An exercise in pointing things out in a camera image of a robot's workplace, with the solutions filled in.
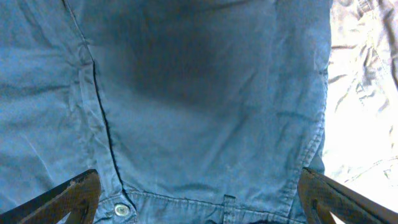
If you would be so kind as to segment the dark blue denim shorts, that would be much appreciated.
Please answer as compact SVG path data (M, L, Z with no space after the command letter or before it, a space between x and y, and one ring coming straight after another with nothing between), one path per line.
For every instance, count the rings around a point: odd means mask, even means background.
M95 223L305 223L330 9L2 0L1 211L95 169Z

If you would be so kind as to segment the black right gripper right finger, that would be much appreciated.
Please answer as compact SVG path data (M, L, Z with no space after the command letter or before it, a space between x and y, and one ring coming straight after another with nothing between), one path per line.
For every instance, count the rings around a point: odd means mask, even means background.
M307 167L302 169L298 195L307 222L397 224L397 213Z

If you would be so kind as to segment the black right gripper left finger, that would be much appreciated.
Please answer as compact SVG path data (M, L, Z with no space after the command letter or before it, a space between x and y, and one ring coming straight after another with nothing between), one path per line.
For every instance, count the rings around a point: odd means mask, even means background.
M101 194L98 172L89 169L32 200L1 214L1 223L93 223Z

